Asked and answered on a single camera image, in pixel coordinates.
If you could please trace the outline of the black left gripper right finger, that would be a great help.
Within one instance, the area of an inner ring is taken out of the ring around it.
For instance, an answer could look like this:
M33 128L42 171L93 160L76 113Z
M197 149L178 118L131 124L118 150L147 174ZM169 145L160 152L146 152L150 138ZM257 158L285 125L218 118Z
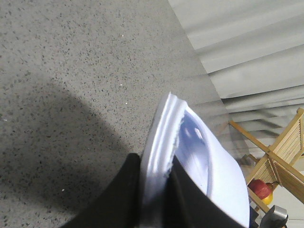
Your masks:
M242 228L218 208L192 181L179 160L173 167L165 189L164 226L166 228Z

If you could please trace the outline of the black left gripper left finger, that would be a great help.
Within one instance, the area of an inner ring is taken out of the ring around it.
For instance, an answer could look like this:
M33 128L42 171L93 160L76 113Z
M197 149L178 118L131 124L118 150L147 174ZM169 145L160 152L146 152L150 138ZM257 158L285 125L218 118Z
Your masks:
M63 228L134 228L138 222L140 157L127 155L121 169L85 210Z

